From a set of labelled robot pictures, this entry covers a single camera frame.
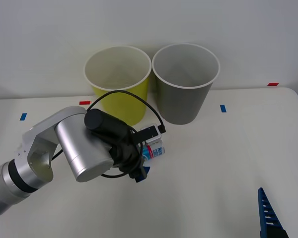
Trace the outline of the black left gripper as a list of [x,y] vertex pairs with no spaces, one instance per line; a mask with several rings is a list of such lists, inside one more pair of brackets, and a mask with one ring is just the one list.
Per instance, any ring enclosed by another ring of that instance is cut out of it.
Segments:
[[120,178],[129,175],[136,183],[145,180],[150,167],[143,166],[142,159],[143,144],[133,145],[121,143],[113,145],[110,149],[110,156],[114,160],[114,167],[118,167],[122,172],[119,175],[111,175],[111,178]]

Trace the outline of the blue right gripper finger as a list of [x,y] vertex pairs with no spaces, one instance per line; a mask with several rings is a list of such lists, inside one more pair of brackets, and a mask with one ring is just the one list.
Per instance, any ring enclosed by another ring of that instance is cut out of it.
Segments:
[[258,189],[258,205],[260,238],[287,238],[287,232],[282,227],[262,187]]

